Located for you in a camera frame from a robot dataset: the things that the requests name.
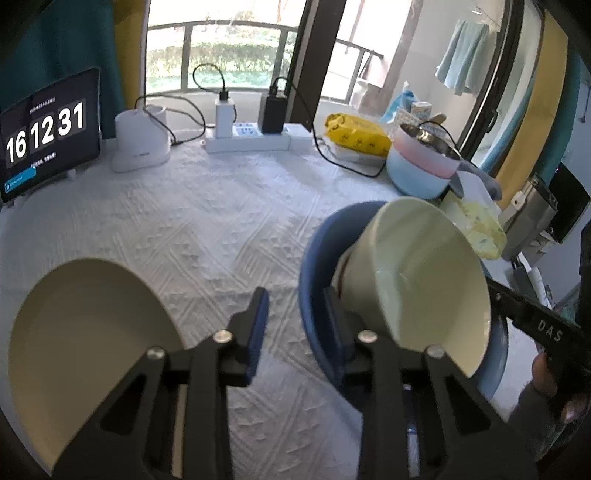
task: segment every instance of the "teal curtain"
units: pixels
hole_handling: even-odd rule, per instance
[[[577,115],[579,89],[581,84],[581,57],[569,42],[569,52],[566,58],[566,75],[560,96],[558,111],[552,124],[552,130],[546,140],[544,149],[535,164],[534,171],[544,180],[546,185],[556,173],[560,161],[573,134],[573,126]]]
[[[530,104],[531,94],[534,90],[534,82],[535,75],[532,75],[530,84],[525,91],[525,96],[517,107],[515,115],[507,125],[507,128],[501,135],[494,148],[491,148],[490,152],[487,153],[484,162],[480,166],[480,169],[487,172],[492,177],[496,176],[499,169],[503,165],[503,162],[505,161],[511,146],[513,145],[513,140],[515,140],[515,136],[521,127],[521,123],[523,122],[525,116],[525,111],[527,110],[527,106]]]
[[[115,137],[125,109],[115,53],[111,0],[54,0],[0,64],[0,110],[57,80],[100,68],[103,138]]]

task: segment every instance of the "stainless steel bowl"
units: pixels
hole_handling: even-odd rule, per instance
[[[421,127],[415,127],[410,124],[401,124],[400,128],[406,132],[411,138],[421,142],[425,147],[441,154],[452,160],[461,160],[462,156],[454,147],[451,147],[445,140],[436,137],[430,132],[427,132]]]

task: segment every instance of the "white container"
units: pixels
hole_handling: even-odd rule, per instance
[[[145,110],[126,110],[115,117],[117,151],[111,166],[116,172],[161,165],[170,158],[169,133],[152,118],[166,125],[166,108],[148,105]]]
[[[388,153],[386,168],[398,190],[424,200],[439,197],[450,182],[449,179],[441,179],[410,163],[394,147]]]
[[[18,418],[46,471],[154,345],[184,348],[156,294],[125,267],[75,260],[35,285],[14,323],[8,368]]]
[[[480,261],[433,205],[384,205],[355,244],[341,278],[343,306],[403,348],[441,344],[473,375],[486,352],[491,306]]]

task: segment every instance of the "human hand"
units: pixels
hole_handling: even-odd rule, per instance
[[[534,363],[531,365],[531,374],[533,378],[534,388],[548,398],[552,398],[558,391],[556,379],[550,369],[548,368],[548,355],[543,352],[535,357]],[[571,423],[577,420],[587,409],[589,397],[586,394],[576,394],[572,400],[567,402],[562,410],[560,418],[564,424]]]

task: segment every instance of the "window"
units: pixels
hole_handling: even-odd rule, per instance
[[[193,69],[214,63],[234,89],[264,90],[286,75],[306,0],[152,0],[146,91],[197,89]],[[221,87],[212,69],[196,72],[204,87]]]
[[[407,20],[411,0],[348,0],[324,80],[322,96],[349,103],[359,77],[367,77],[370,62],[392,62]],[[383,85],[385,72],[372,81]]]

